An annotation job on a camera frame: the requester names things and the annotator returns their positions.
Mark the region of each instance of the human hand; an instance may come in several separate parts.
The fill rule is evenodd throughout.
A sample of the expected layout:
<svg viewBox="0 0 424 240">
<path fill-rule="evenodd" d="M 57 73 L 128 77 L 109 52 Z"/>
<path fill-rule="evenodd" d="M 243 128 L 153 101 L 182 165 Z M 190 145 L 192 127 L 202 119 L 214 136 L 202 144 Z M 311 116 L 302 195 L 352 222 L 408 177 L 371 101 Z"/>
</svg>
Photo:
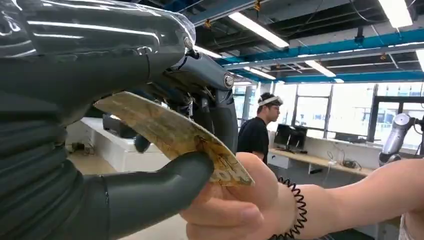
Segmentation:
<svg viewBox="0 0 424 240">
<path fill-rule="evenodd" d="M 255 181 L 255 186 L 223 187 L 208 184 L 180 212 L 187 221 L 190 240 L 267 240 L 282 233 L 283 218 L 292 221 L 295 199 L 283 201 L 279 195 L 292 193 L 279 187 L 274 173 L 256 155 L 239 152 L 236 158 Z"/>
</svg>

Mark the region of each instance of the human finger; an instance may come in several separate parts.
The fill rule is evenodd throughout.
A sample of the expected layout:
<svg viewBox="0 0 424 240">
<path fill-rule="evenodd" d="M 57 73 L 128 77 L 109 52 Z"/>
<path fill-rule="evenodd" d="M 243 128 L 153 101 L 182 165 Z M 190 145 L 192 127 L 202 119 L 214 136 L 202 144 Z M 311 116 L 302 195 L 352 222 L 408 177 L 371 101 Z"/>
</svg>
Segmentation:
<svg viewBox="0 0 424 240">
<path fill-rule="evenodd" d="M 180 212 L 188 223 L 202 226 L 241 226 L 262 218 L 259 208 L 251 202 L 211 198 L 204 204 L 193 204 Z"/>
<path fill-rule="evenodd" d="M 186 233 L 189 240 L 244 240 L 246 236 L 260 230 L 264 218 L 235 227 L 203 226 L 187 223 Z"/>
<path fill-rule="evenodd" d="M 209 201 L 214 194 L 214 188 L 215 186 L 213 183 L 207 183 L 191 204 L 198 205 Z"/>
<path fill-rule="evenodd" d="M 254 179 L 254 186 L 231 186 L 226 189 L 237 199 L 252 202 L 260 209 L 270 206 L 278 196 L 276 175 L 255 154 L 238 152 L 237 159 Z"/>
</svg>

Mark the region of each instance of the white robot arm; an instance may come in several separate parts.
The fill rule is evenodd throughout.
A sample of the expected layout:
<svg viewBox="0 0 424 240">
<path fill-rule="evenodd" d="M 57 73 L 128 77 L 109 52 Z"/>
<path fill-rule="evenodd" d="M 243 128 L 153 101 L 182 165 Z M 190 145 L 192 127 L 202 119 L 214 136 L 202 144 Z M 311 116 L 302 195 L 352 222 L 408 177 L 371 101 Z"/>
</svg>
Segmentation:
<svg viewBox="0 0 424 240">
<path fill-rule="evenodd" d="M 388 136 L 387 141 L 383 145 L 379 154 L 378 162 L 380 166 L 384 166 L 388 163 L 401 159 L 399 152 L 402 148 L 402 145 L 404 144 L 405 136 L 407 135 L 409 129 L 415 124 L 420 125 L 421 130 L 423 130 L 424 118 L 420 120 L 405 113 L 398 114 L 396 117 L 394 117 L 390 135 Z M 419 148 L 420 154 L 424 153 L 424 146 L 422 142 Z"/>
</svg>

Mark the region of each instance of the clear plastic cover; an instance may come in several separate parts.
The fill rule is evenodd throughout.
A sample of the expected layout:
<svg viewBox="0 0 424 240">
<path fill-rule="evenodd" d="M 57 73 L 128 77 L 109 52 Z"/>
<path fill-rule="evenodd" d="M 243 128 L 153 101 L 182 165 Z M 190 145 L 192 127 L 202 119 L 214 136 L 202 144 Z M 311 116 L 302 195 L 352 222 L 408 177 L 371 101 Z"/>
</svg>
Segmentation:
<svg viewBox="0 0 424 240">
<path fill-rule="evenodd" d="M 132 2 L 1 0 L 0 10 L 0 58 L 52 53 L 60 48 L 89 52 L 107 46 L 132 48 L 140 43 L 146 48 L 169 45 L 176 41 L 169 33 L 181 30 L 193 46 L 196 42 L 195 26 L 184 15 Z"/>
<path fill-rule="evenodd" d="M 183 14 L 178 13 L 178 12 L 172 12 L 172 11 L 167 11 L 167 10 L 163 10 L 163 9 L 158 9 L 155 7 L 151 7 L 151 6 L 146 6 L 146 5 L 140 5 L 143 8 L 146 9 L 151 9 L 152 11 L 158 11 L 164 14 L 168 14 L 170 17 L 172 17 L 173 19 L 175 19 L 176 21 L 179 22 L 179 24 L 181 24 L 181 26 L 185 29 L 185 31 L 187 32 L 188 36 L 190 37 L 191 42 L 193 43 L 193 46 L 196 43 L 196 26 Z"/>
</svg>

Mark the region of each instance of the metal bolt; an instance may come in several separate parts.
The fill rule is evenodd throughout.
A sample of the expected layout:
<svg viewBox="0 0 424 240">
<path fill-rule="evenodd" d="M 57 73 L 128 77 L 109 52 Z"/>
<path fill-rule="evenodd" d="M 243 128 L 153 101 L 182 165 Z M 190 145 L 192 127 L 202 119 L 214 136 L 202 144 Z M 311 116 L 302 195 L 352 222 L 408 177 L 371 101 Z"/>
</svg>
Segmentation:
<svg viewBox="0 0 424 240">
<path fill-rule="evenodd" d="M 231 75 L 226 75 L 224 77 L 224 84 L 227 88 L 229 88 L 229 89 L 232 88 L 233 85 L 234 85 L 234 77 L 231 76 Z"/>
<path fill-rule="evenodd" d="M 184 38 L 184 45 L 189 49 L 193 48 L 193 43 L 188 37 Z"/>
</svg>

